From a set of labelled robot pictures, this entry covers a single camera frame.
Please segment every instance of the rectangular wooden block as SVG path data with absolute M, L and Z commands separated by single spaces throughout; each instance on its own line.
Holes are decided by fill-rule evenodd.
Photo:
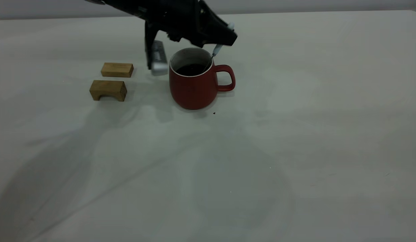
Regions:
M 105 63 L 101 72 L 104 77 L 129 78 L 132 76 L 133 64 Z
M 127 89 L 124 81 L 94 80 L 90 87 L 90 93 L 95 101 L 99 101 L 103 95 L 108 95 L 123 102 L 126 98 Z

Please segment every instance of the white table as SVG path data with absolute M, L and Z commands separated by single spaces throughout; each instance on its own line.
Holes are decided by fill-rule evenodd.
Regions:
M 142 20 L 0 21 L 0 242 L 416 242 L 416 12 L 222 18 L 237 85 L 195 112 Z

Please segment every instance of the coffee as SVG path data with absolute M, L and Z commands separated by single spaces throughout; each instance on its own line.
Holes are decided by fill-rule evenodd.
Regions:
M 205 70 L 205 65 L 189 64 L 177 70 L 177 73 L 183 76 L 197 76 Z

